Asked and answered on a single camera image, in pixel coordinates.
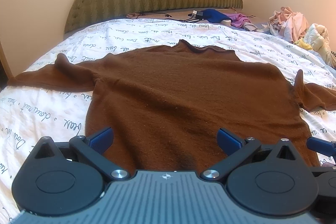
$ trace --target brown shirt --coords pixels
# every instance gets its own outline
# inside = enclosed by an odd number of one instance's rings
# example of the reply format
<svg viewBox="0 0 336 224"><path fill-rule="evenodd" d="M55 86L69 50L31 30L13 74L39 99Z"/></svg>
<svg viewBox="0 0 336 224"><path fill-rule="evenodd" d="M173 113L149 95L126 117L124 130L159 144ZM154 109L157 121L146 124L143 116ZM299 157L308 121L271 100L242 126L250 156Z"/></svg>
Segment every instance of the brown shirt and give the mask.
<svg viewBox="0 0 336 224"><path fill-rule="evenodd" d="M86 134L113 128L115 141L105 157L131 172L200 172L225 157L216 143L220 127L264 144L289 138L306 163L317 166L316 153L306 148L311 134L299 107L336 110L336 93L303 85L302 74L292 86L271 64L242 62L234 51L181 40L77 65L59 54L54 65L9 84L93 90Z"/></svg>

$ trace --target black circular motor housing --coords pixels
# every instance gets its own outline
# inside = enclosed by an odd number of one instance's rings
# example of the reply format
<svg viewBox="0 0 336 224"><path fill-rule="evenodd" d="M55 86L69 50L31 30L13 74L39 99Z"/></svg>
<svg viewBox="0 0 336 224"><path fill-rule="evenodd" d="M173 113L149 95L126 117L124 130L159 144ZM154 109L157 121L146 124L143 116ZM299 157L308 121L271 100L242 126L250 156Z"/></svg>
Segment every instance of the black circular motor housing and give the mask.
<svg viewBox="0 0 336 224"><path fill-rule="evenodd" d="M319 191L304 164L286 159L243 165L229 175L226 189L243 207L269 216L303 212L312 206Z"/></svg>
<svg viewBox="0 0 336 224"><path fill-rule="evenodd" d="M97 170L56 157L26 165L12 185L19 209L45 216L77 212L97 200L103 190L103 178Z"/></svg>

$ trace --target white bed sheet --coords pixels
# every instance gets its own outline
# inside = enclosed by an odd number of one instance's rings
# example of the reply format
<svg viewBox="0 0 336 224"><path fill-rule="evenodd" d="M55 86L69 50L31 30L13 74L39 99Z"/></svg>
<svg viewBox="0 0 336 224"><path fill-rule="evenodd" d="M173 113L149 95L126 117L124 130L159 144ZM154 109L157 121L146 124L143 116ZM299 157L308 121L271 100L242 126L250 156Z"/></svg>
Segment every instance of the white bed sheet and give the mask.
<svg viewBox="0 0 336 224"><path fill-rule="evenodd" d="M257 32L232 30L222 25L189 24L155 19L118 19L90 26L75 33L39 58L28 71L52 64L58 53L71 63L103 58L136 48L175 45L185 39L196 47L216 45L235 50L246 62L276 65L294 82L302 69L305 83L336 89L336 79L313 54L285 40ZM42 136L55 142L85 134L85 117L92 92L64 93L30 87L6 87L0 93L0 223L7 223L19 211L11 195L11 184L20 166ZM313 136L336 139L336 111L301 110ZM320 163L333 162L319 155Z"/></svg>

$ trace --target bed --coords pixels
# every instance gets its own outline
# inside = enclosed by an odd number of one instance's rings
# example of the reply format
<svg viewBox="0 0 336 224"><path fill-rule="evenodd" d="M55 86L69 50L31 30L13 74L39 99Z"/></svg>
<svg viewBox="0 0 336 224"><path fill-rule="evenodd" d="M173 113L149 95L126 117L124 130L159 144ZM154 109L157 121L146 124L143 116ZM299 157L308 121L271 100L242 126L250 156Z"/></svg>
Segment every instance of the bed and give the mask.
<svg viewBox="0 0 336 224"><path fill-rule="evenodd" d="M103 58L107 53L119 54L157 45L173 46L180 39L185 39L196 47L215 45L235 50L239 59L245 62L271 63L292 84L297 71L302 69L305 83L336 88L336 78L318 57L271 35L232 30L206 22L185 23L151 18L153 15L138 19L117 18L130 12L153 10L241 8L242 0L122 0L128 5L120 1L112 5L110 0L75 0L65 27L65 33L74 34L39 58L27 71L53 64L59 53L64 53L71 63L77 64ZM85 135L85 117L91 100L92 92L56 92L12 86L1 92L0 223L10 221L19 213L11 195L11 184L36 142L46 135L55 142ZM328 141L335 139L336 111L316 109L307 112L301 109L300 115L313 136ZM333 162L332 158L318 157L321 164Z"/></svg>

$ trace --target brown sweater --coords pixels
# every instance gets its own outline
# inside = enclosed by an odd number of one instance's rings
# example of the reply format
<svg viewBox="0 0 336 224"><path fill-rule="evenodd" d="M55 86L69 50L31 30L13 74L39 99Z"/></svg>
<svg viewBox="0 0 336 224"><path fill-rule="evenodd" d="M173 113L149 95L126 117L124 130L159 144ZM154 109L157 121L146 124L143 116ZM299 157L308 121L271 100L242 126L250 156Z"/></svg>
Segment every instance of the brown sweater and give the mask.
<svg viewBox="0 0 336 224"><path fill-rule="evenodd" d="M59 54L54 65L24 72L9 85L93 90L86 134L112 127L115 141L105 157L131 172L205 170L225 157L216 143L220 127L265 144L289 138L317 166L299 107L336 110L336 92L303 85L301 70L292 86L271 64L242 62L234 51L184 40L77 65Z"/></svg>

